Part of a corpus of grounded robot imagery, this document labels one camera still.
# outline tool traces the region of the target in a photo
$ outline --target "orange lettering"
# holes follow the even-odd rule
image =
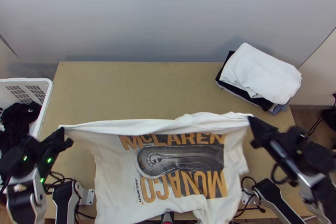
[[[148,197],[148,194],[147,194],[145,181],[148,182],[148,185],[149,185],[149,188],[150,188],[150,197]],[[155,200],[153,180],[148,179],[146,177],[142,177],[141,180],[140,180],[140,184],[141,184],[141,191],[142,191],[142,196],[143,196],[144,200],[147,203],[152,203]]]
[[[199,181],[198,181],[199,177],[201,177],[201,180],[202,180],[201,187],[200,187]],[[195,172],[194,180],[195,180],[196,186],[199,189],[199,191],[202,192],[202,194],[204,194],[205,197],[207,197],[207,178],[206,178],[205,173],[201,172],[201,171]]]
[[[215,143],[215,139],[221,143],[224,144],[224,140],[225,140],[225,135],[217,135],[217,134],[210,134],[210,144],[214,144]]]
[[[211,171],[207,172],[207,182],[209,188],[209,198],[214,199],[216,197],[216,187],[219,188],[220,194],[222,197],[226,197],[228,195],[228,191],[226,189],[224,173],[220,171],[220,179],[218,177],[218,172],[213,173],[213,178],[211,177]]]
[[[176,198],[181,198],[181,182],[179,172],[175,172],[175,176],[168,174],[169,182],[171,184],[171,188],[173,189],[174,195]]]
[[[148,140],[144,137],[144,136],[140,136],[141,137],[141,139],[144,141],[144,142],[147,142],[147,143],[149,143],[149,142],[151,142],[152,141],[152,139],[151,138],[148,138]]]
[[[133,141],[131,141],[127,136],[119,136],[119,138],[125,150],[129,150],[129,146],[131,146],[133,150],[136,150],[137,140],[133,139]]]
[[[161,200],[166,200],[168,199],[168,196],[169,196],[169,190],[168,190],[168,183],[167,183],[167,178],[165,177],[165,175],[163,175],[162,177],[162,182],[163,182],[163,192],[164,194],[162,195],[160,191],[156,191],[156,196],[161,199]],[[159,179],[156,178],[154,179],[154,183],[159,183]]]
[[[186,140],[188,139],[188,141],[191,143],[191,144],[195,144],[195,141],[194,141],[194,137],[195,137],[195,134],[194,133],[190,133],[188,134],[189,136],[186,137],[186,134],[182,134],[181,135],[181,139],[182,139],[182,144],[186,144]]]
[[[139,148],[143,148],[144,145],[142,144],[142,139],[140,136],[132,136],[133,142],[136,141],[138,142]]]
[[[202,139],[207,139],[208,137],[204,137],[203,135],[210,135],[210,133],[196,133],[196,141],[198,144],[209,144],[209,142],[204,142]]]
[[[184,188],[186,190],[186,195],[187,196],[190,195],[189,185],[191,185],[191,187],[192,187],[192,189],[194,191],[194,194],[200,194],[200,191],[198,190],[198,188],[195,185],[194,181],[192,181],[191,173],[187,174],[186,172],[181,171],[181,174],[182,174],[182,178],[183,178]]]
[[[156,145],[156,146],[165,146],[164,142],[159,142],[158,141],[158,138],[156,137],[156,135],[151,135],[151,136],[153,137],[154,145]]]
[[[172,142],[176,142],[178,145],[181,145],[181,141],[177,135],[168,135],[167,137],[167,145],[171,145]]]

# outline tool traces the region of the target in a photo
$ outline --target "folded black shirt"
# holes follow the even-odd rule
[[[235,52],[234,51],[229,51],[228,53],[228,56],[226,57],[226,60],[222,66],[222,68],[219,70],[217,76],[216,76],[216,81],[223,87],[225,87],[226,89],[230,90],[231,92],[234,92],[235,94],[239,95],[240,97],[248,100],[249,102],[252,102],[253,104],[259,106],[262,108],[262,110],[264,111],[267,111],[269,110],[272,106],[273,106],[273,103],[270,102],[269,100],[265,99],[265,98],[251,98],[249,93],[240,89],[240,88],[237,88],[237,87],[234,87],[228,83],[225,83],[221,80],[219,80],[221,74],[222,74],[222,71],[223,71],[223,68],[225,66],[225,64],[228,62],[228,59],[234,54]]]

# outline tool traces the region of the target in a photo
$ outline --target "white wall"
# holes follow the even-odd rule
[[[243,42],[298,67],[336,25],[336,0],[0,0],[0,9],[0,34],[29,62],[21,70],[51,77],[58,61],[223,61]]]
[[[0,79],[26,77],[53,79],[58,63],[52,59],[19,59],[0,40]]]
[[[333,105],[336,92],[336,29],[299,68],[301,87],[292,105]]]

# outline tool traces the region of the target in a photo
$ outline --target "folded white towel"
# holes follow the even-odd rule
[[[283,105],[300,88],[302,78],[291,64],[244,43],[229,58],[219,79],[247,91],[251,98]]]

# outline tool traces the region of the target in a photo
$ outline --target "race track graphic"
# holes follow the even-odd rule
[[[223,148],[224,145],[146,146],[136,155],[136,168],[148,178],[158,178],[177,170],[220,171],[224,167]]]

